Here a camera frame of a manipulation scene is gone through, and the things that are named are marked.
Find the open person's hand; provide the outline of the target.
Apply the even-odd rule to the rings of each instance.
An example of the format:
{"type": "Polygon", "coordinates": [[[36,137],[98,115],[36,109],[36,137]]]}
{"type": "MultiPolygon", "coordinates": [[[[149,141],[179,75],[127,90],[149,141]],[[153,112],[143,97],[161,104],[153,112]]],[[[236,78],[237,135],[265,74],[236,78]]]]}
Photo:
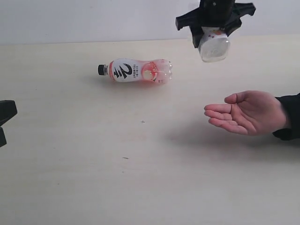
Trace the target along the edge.
{"type": "Polygon", "coordinates": [[[290,128],[288,114],[279,100],[264,91],[234,93],[223,104],[204,107],[209,123],[228,132],[258,136],[290,128]]]}

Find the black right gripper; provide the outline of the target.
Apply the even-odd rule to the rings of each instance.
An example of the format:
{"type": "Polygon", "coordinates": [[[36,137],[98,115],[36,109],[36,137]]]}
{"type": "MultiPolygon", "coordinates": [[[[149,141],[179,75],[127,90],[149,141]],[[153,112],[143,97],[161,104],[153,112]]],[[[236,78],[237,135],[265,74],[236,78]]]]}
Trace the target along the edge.
{"type": "Polygon", "coordinates": [[[201,0],[200,7],[175,18],[177,30],[189,27],[194,48],[198,48],[204,35],[202,27],[221,27],[227,36],[242,26],[241,17],[253,16],[256,7],[235,0],[201,0]]]}

